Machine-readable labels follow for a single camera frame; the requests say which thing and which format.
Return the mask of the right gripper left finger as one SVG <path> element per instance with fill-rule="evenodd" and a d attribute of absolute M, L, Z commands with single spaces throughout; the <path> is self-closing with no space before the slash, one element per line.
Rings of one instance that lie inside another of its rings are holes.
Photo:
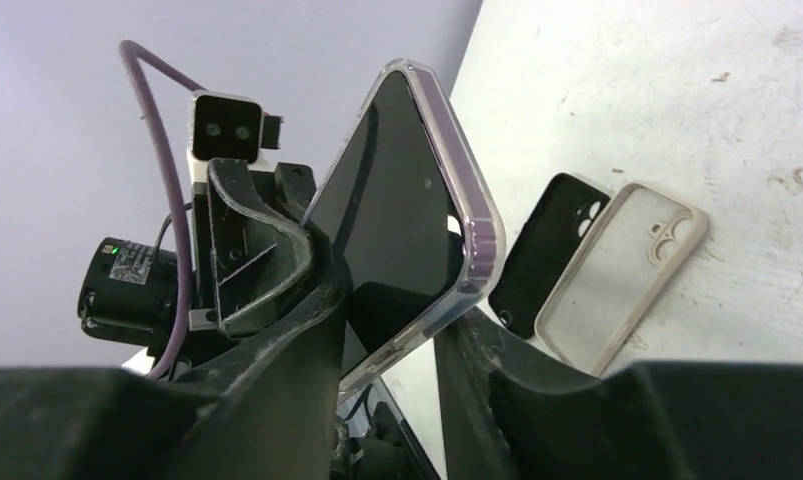
<path fill-rule="evenodd" d="M 172 383 L 121 368 L 0 369 L 0 479 L 326 479 L 344 283 Z"/>

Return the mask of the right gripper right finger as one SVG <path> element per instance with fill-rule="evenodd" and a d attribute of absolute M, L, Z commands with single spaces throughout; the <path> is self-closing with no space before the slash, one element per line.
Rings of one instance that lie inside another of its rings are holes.
<path fill-rule="evenodd" d="M 473 310 L 434 340 L 452 479 L 803 479 L 803 365 L 597 379 Z"/>

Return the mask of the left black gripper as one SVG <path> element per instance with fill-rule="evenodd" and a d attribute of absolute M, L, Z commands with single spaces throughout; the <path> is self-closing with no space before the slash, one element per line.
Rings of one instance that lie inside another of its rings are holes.
<path fill-rule="evenodd" d="M 314 287 L 319 255 L 300 221 L 315 192 L 306 165 L 261 172 L 224 158 L 193 184 L 195 306 L 225 336 L 272 325 Z"/>

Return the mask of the phone pink case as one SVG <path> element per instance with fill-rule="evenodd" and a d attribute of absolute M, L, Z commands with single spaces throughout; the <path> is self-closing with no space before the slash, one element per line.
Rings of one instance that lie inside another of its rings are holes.
<path fill-rule="evenodd" d="M 708 226 L 706 213 L 666 191 L 625 185 L 539 311 L 532 344 L 600 376 Z"/>
<path fill-rule="evenodd" d="M 344 266 L 340 400 L 475 307 L 506 260 L 493 196 L 434 70 L 387 64 L 303 221 Z"/>

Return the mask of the black phone case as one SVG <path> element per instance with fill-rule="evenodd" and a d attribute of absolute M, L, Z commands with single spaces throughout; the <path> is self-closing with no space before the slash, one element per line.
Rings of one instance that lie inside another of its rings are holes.
<path fill-rule="evenodd" d="M 610 196 L 566 173 L 555 175 L 510 250 L 489 305 L 518 337 L 534 336 L 545 301 Z"/>

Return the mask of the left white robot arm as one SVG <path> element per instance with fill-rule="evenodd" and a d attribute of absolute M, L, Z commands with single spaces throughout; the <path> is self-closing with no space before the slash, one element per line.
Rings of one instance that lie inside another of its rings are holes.
<path fill-rule="evenodd" d="M 186 334 L 163 380 L 194 369 L 283 320 L 304 297 L 315 261 L 299 222 L 316 192 L 310 167 L 280 163 L 256 171 L 218 159 L 210 182 L 196 183 L 189 216 L 190 303 Z M 85 334 L 143 348 L 162 359 L 178 306 L 178 256 L 105 238 L 82 282 L 77 316 Z"/>

